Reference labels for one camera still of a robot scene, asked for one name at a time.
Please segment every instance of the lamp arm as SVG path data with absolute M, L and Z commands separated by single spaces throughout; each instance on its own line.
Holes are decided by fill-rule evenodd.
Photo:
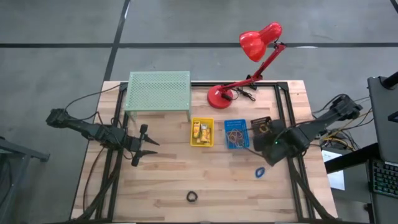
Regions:
M 239 82 L 234 82 L 231 83 L 229 85 L 225 85 L 222 86 L 222 90 L 229 90 L 232 89 L 234 87 L 238 87 L 238 86 L 244 86 L 244 85 L 248 85 L 251 83 L 254 83 L 256 81 L 262 80 L 262 75 L 261 73 L 275 60 L 275 58 L 283 51 L 285 50 L 286 45 L 284 43 L 275 43 L 274 46 L 274 51 L 273 53 L 267 58 L 267 60 L 265 62 L 263 62 L 261 64 L 261 66 L 259 67 L 259 69 L 257 69 L 257 71 L 254 73 L 254 75 L 247 80 L 242 80 Z

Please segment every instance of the white paper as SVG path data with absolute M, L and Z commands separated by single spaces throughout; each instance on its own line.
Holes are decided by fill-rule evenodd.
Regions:
M 323 157 L 324 162 L 329 161 L 329 160 L 334 159 L 339 156 L 341 156 L 341 154 L 322 150 L 322 157 Z M 344 171 L 341 170 L 338 172 L 328 174 L 328 178 L 329 178 L 329 184 L 330 184 L 331 188 L 345 190 Z

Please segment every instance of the blue basket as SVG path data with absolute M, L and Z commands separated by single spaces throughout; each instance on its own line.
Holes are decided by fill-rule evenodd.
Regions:
M 244 119 L 237 119 L 237 120 L 226 120 L 224 121 L 224 126 L 225 126 L 225 139 L 226 139 L 226 145 L 228 149 L 243 149 L 243 147 L 237 146 L 234 142 L 231 142 L 228 140 L 228 135 L 227 133 L 232 130 L 238 130 L 242 131 L 243 133 L 243 146 L 244 147 L 249 147 L 250 142 L 249 142 L 249 135 L 246 127 L 246 120 Z

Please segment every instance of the lamp shade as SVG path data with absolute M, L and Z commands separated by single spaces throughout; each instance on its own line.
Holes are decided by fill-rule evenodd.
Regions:
M 239 36 L 239 43 L 246 55 L 258 62 L 266 53 L 269 43 L 278 39 L 282 34 L 282 26 L 272 22 L 260 31 L 247 31 Z

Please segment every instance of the lamp base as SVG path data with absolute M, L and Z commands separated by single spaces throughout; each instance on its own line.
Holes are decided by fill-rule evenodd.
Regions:
M 213 86 L 209 89 L 209 92 L 207 93 L 207 102 L 209 102 L 210 106 L 217 109 L 225 109 L 229 107 L 232 103 L 232 101 L 226 100 L 221 97 L 221 87 L 221 85 Z M 231 90 L 226 90 L 224 93 L 231 97 L 231 99 L 233 98 L 233 93 Z

